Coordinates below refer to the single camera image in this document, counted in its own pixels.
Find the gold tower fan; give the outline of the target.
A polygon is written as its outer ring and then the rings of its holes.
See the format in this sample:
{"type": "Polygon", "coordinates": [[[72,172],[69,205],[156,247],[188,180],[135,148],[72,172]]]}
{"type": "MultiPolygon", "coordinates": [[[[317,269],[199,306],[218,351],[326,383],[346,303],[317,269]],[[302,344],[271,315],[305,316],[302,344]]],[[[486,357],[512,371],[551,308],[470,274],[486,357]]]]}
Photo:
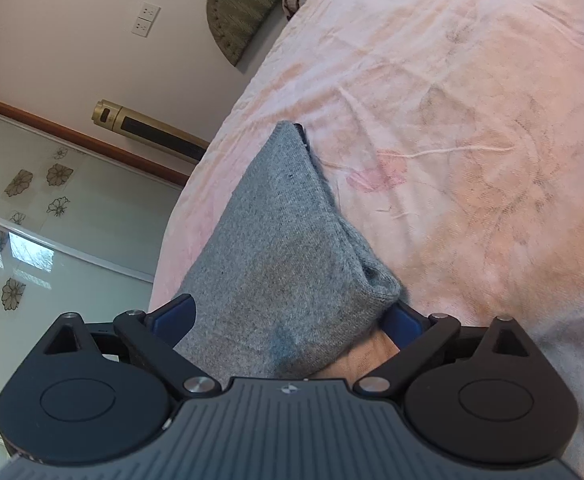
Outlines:
{"type": "Polygon", "coordinates": [[[91,119],[96,126],[185,159],[193,165],[202,160],[209,147],[208,141],[106,100],[97,102],[91,119]]]}

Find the grey navy sequin sweater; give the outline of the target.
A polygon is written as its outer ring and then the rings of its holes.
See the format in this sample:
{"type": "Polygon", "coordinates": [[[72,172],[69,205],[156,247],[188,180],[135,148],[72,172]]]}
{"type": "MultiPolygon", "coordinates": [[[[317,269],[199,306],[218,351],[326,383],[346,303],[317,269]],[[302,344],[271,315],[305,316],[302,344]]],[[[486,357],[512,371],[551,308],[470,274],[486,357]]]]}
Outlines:
{"type": "Polygon", "coordinates": [[[226,384],[320,372],[403,286],[339,212],[301,128],[280,122],[180,289],[195,319],[175,349],[226,384]]]}

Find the white wall socket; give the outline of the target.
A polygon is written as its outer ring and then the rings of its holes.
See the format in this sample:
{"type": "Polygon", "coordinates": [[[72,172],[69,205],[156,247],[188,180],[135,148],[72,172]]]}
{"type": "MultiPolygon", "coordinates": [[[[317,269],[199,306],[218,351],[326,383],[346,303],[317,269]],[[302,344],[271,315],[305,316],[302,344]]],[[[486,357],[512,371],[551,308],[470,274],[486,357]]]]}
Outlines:
{"type": "Polygon", "coordinates": [[[146,38],[158,16],[161,8],[152,3],[143,3],[135,23],[132,25],[132,33],[136,36],[146,38]]]}

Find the brown wooden door frame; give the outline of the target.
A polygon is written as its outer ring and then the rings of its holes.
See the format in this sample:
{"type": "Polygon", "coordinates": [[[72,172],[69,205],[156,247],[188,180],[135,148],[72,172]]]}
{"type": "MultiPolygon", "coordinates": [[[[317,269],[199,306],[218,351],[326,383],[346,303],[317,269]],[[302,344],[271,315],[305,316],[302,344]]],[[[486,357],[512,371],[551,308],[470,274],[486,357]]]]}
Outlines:
{"type": "Polygon", "coordinates": [[[189,179],[188,176],[180,171],[170,169],[157,162],[151,162],[150,159],[132,154],[122,148],[117,148],[112,144],[91,138],[91,136],[64,127],[56,122],[50,122],[48,119],[30,114],[25,110],[20,110],[3,102],[0,102],[0,116],[13,119],[16,122],[48,133],[53,138],[68,141],[73,145],[79,146],[79,148],[86,148],[88,151],[106,156],[109,159],[115,160],[115,162],[121,162],[126,166],[143,171],[166,182],[179,185],[181,188],[185,186],[189,179]]]}

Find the pink bed blanket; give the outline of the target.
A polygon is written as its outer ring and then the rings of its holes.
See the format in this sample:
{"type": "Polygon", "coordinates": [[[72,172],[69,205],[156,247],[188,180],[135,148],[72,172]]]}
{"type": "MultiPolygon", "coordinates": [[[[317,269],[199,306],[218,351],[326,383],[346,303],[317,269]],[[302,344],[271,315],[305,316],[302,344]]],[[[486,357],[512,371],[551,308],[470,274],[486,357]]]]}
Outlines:
{"type": "Polygon", "coordinates": [[[173,208],[152,307],[283,120],[412,308],[525,327],[578,401],[584,477],[584,0],[308,0],[173,208]]]}

